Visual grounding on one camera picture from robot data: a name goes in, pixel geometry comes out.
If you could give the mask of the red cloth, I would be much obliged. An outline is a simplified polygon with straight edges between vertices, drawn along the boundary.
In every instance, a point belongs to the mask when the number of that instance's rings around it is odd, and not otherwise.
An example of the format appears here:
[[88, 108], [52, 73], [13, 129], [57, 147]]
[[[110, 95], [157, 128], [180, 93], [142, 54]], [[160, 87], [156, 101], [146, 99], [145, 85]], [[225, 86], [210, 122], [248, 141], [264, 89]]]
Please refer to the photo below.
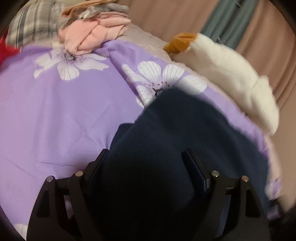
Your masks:
[[6, 44], [7, 35], [8, 35], [8, 30], [5, 30], [0, 40], [0, 65], [2, 65], [3, 61], [5, 61], [6, 58], [15, 56], [20, 52], [19, 49]]

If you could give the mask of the pink beige curtain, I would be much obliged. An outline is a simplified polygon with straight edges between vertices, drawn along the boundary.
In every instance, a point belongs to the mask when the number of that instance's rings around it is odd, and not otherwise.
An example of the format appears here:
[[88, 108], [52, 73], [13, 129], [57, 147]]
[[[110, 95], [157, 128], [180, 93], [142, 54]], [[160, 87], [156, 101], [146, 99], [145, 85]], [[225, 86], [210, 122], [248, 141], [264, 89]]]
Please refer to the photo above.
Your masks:
[[[218, 1], [119, 1], [132, 22], [169, 41], [181, 32], [201, 32]], [[236, 51], [267, 75], [280, 108], [295, 107], [295, 26], [273, 1], [259, 1]]]

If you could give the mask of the grey brown patterned garment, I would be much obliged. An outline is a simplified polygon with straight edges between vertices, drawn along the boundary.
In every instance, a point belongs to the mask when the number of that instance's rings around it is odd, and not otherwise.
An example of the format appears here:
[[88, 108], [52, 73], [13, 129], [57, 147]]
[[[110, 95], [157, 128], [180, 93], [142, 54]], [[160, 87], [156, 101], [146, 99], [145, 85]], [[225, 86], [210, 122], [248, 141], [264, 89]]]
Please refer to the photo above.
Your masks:
[[128, 14], [130, 8], [125, 5], [117, 4], [116, 1], [84, 1], [65, 8], [61, 16], [75, 19], [87, 19], [99, 13], [111, 11]]

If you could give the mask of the purple floral duvet cover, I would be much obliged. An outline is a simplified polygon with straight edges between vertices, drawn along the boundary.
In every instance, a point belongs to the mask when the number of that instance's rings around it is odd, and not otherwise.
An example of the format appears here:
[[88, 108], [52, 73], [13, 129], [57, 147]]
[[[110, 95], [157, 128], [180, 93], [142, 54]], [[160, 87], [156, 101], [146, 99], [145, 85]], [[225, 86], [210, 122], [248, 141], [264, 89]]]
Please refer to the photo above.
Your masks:
[[[1, 65], [1, 220], [28, 231], [48, 176], [67, 178], [110, 151], [165, 90], [178, 89], [217, 109], [267, 158], [265, 135], [207, 78], [114, 40], [89, 54], [30, 45]], [[270, 209], [270, 198], [265, 195]]]

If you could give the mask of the navy blue fleece garment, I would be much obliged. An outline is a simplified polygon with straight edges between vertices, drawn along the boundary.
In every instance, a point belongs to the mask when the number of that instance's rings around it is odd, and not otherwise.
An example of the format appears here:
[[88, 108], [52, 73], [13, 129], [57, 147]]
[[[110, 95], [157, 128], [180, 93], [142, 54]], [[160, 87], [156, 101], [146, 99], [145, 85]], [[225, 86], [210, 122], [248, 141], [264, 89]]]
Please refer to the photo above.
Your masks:
[[135, 123], [118, 128], [95, 181], [96, 240], [199, 240], [186, 149], [211, 171], [247, 176], [266, 212], [267, 158], [256, 144], [212, 105], [169, 89]]

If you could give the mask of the teal window curtain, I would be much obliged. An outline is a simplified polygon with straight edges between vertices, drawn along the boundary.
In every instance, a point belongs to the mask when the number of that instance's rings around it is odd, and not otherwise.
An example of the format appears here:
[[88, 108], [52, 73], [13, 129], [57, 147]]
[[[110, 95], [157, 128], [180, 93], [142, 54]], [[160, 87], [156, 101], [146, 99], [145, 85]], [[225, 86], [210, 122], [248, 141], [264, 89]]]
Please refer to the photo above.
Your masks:
[[208, 17], [201, 34], [215, 43], [236, 49], [257, 5], [258, 0], [220, 0]]

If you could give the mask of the white plush goose toy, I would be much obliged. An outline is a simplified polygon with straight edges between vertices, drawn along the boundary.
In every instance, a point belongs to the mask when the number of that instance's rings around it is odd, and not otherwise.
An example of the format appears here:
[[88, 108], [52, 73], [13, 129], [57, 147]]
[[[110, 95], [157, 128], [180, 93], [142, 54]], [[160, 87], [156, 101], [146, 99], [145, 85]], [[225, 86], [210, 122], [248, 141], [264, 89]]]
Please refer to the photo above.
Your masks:
[[165, 44], [171, 58], [222, 89], [266, 134], [276, 133], [280, 109], [266, 75], [235, 50], [197, 33], [180, 33]]

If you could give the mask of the grey plaid pillow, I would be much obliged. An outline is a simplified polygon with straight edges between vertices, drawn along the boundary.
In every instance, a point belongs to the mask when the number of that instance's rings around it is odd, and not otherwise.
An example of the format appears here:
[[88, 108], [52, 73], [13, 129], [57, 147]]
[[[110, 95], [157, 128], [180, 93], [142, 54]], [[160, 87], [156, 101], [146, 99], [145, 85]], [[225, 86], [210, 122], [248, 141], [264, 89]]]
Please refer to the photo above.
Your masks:
[[21, 48], [56, 37], [64, 8], [61, 1], [36, 1], [21, 8], [9, 24], [6, 43]]

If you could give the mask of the pink folded clothes pile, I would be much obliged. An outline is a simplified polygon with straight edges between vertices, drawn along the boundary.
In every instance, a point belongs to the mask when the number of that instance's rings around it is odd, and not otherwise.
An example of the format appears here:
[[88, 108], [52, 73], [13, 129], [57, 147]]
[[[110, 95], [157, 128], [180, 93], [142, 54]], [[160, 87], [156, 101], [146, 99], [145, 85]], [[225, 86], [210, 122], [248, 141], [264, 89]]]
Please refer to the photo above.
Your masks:
[[60, 43], [72, 55], [91, 53], [104, 42], [123, 35], [132, 21], [117, 11], [101, 12], [90, 19], [75, 20], [58, 32]]

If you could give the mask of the grey quilted bed sheet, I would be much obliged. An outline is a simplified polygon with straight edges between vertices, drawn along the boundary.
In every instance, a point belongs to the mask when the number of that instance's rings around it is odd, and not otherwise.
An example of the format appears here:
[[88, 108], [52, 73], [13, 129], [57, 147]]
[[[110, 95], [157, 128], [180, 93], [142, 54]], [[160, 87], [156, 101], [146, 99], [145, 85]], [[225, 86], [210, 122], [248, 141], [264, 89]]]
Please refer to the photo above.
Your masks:
[[129, 24], [127, 30], [117, 39], [136, 44], [151, 55], [167, 63], [171, 62], [169, 54], [163, 49], [167, 43], [151, 33], [145, 32], [135, 24]]

